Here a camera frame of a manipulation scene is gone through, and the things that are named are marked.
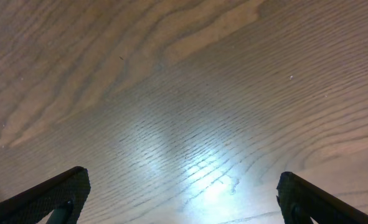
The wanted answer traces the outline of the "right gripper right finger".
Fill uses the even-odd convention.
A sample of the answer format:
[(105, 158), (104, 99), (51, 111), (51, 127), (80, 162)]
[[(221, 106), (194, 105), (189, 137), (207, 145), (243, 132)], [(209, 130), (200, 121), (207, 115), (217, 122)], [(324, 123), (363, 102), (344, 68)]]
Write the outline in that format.
[(292, 172), (281, 173), (276, 189), (277, 202), (286, 224), (368, 223), (367, 214)]

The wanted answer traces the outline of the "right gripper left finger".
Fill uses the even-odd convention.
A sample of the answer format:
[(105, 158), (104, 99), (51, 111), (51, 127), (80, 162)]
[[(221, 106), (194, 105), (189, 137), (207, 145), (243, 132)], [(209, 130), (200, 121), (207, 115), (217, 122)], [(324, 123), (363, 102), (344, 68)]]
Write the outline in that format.
[(90, 193), (88, 171), (73, 167), (0, 203), (0, 224), (76, 224)]

